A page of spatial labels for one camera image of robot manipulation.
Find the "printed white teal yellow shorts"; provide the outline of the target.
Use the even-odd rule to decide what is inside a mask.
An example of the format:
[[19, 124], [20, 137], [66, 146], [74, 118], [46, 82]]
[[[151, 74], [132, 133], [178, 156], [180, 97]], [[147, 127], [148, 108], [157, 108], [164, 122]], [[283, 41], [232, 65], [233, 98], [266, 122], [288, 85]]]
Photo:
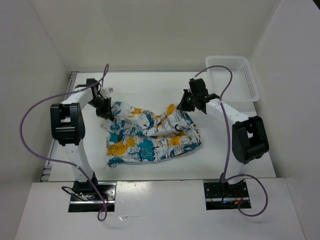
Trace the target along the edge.
[[106, 131], [106, 164], [160, 163], [187, 154], [202, 144], [198, 127], [187, 112], [170, 104], [163, 113], [129, 105], [111, 105], [113, 120], [103, 119]]

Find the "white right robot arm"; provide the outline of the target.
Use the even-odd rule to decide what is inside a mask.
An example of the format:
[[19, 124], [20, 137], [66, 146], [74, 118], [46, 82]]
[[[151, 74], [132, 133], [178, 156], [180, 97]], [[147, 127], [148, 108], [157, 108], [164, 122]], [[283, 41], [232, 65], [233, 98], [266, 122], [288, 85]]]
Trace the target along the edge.
[[185, 112], [197, 109], [225, 124], [227, 154], [219, 191], [225, 197], [232, 196], [237, 191], [236, 184], [247, 175], [245, 166], [270, 149], [262, 118], [241, 113], [215, 93], [210, 94], [201, 78], [189, 80], [189, 88], [183, 90], [178, 109]]

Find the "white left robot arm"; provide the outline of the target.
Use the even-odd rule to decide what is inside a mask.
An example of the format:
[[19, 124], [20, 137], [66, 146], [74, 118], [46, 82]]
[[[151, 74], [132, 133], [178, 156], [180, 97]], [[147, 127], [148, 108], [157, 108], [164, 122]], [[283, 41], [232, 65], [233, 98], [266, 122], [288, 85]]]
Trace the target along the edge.
[[50, 106], [51, 134], [65, 150], [74, 174], [74, 189], [87, 199], [103, 197], [94, 170], [91, 168], [84, 147], [86, 135], [82, 110], [86, 105], [95, 108], [98, 117], [114, 120], [111, 98], [100, 93], [101, 82], [88, 78], [61, 103]]

